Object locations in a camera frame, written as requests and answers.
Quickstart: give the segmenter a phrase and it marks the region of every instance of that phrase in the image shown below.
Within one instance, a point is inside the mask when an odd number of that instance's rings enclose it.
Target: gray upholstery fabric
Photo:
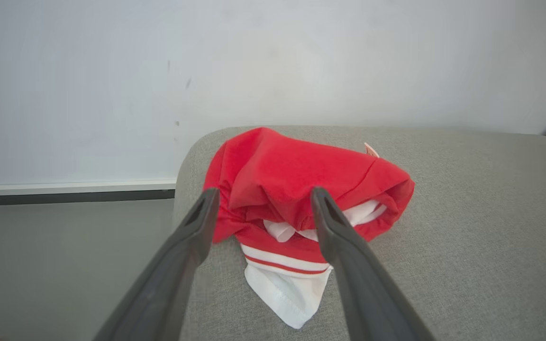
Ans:
[[[546,340],[546,137],[448,129],[273,127],[286,136],[363,151],[416,182],[408,209],[370,243],[440,340]],[[215,151],[248,127],[199,140],[178,175],[176,226],[201,192]],[[183,340],[348,340],[334,272],[319,311],[286,326],[250,289],[232,238],[195,274]]]

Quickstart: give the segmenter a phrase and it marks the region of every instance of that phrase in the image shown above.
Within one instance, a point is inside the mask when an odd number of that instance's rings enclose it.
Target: clothing tag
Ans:
[[[366,145],[366,154],[372,155],[375,158],[379,158],[379,154],[375,151],[374,148],[370,147],[370,145],[366,142],[364,142],[364,144]]]

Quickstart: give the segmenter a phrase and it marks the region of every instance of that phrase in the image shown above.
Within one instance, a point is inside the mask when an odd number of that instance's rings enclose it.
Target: gray floor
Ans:
[[[0,206],[0,337],[91,339],[173,230],[173,203]]]

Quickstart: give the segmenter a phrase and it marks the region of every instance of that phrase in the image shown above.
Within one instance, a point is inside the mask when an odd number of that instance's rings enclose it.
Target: white fabric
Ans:
[[[351,226],[365,224],[378,218],[385,212],[386,206],[370,200],[345,211]],[[296,231],[290,224],[274,223],[263,220],[267,232],[278,242],[287,242],[295,233],[318,242],[317,231]],[[246,281],[256,295],[288,326],[299,329],[313,317],[319,308],[323,290],[328,282],[332,266],[327,263],[314,263],[274,254],[264,250],[241,245],[244,255],[255,260],[266,261],[296,269],[282,269],[273,265],[258,263],[246,258],[244,271]],[[305,274],[302,271],[323,271],[319,274]]]
[[[365,203],[344,210],[343,214],[346,216],[347,220],[349,220],[351,226],[355,227],[356,225],[369,223],[383,214],[386,206],[380,205],[378,208],[376,208],[378,205],[378,201],[369,200]],[[316,230],[296,231],[294,227],[286,222],[274,223],[270,222],[269,220],[263,220],[263,224],[267,229],[267,232],[278,242],[287,242],[295,233],[298,233],[305,238],[314,240],[315,242],[319,241],[317,239]]]
[[[248,264],[244,271],[247,283],[282,321],[299,329],[313,317],[332,268],[310,278],[300,278],[252,264]]]

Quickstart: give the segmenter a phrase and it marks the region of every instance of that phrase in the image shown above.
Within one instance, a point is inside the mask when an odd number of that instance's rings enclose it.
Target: red garment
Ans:
[[[297,234],[277,242],[263,225],[265,219],[288,222],[297,231],[314,229],[310,192],[315,186],[325,188],[341,210],[370,199],[386,205],[381,216],[355,227],[367,241],[391,228],[414,192],[410,176],[382,158],[253,129],[225,142],[208,169],[204,188],[220,190],[214,242],[234,234],[251,248],[326,263],[317,242]]]

